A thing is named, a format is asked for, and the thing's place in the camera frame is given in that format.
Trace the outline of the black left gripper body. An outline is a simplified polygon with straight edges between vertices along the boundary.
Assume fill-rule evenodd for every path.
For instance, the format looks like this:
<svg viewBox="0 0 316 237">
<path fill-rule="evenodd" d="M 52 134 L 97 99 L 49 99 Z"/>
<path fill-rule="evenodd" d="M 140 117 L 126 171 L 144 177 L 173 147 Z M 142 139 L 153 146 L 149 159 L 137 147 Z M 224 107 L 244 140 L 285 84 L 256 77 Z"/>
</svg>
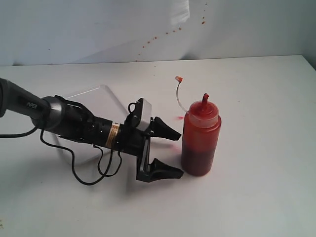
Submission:
<svg viewBox="0 0 316 237">
<path fill-rule="evenodd" d="M 138 181 L 153 182 L 156 162 L 149 163 L 150 142 L 154 119 L 149 117 L 149 122 L 139 122 L 137 116 L 127 116 L 121 125 L 118 141 L 119 151 L 136 157 L 136 179 Z"/>
</svg>

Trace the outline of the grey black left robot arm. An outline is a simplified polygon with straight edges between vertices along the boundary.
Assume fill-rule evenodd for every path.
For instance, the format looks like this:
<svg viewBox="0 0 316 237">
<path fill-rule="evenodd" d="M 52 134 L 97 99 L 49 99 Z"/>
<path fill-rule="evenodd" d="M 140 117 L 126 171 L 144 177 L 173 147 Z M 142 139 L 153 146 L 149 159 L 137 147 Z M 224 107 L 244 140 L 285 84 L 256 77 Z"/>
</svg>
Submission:
<svg viewBox="0 0 316 237">
<path fill-rule="evenodd" d="M 124 123 L 96 117 L 87 107 L 61 96 L 39 98 L 13 82 L 0 81 L 0 113 L 13 111 L 31 118 L 34 130 L 51 132 L 77 143 L 94 148 L 109 149 L 118 154 L 136 157 L 136 178 L 142 182 L 179 179 L 183 171 L 158 159 L 149 162 L 151 138 L 171 141 L 181 134 L 165 124 L 161 118 L 152 117 L 151 104 L 140 98 L 128 105 Z"/>
</svg>

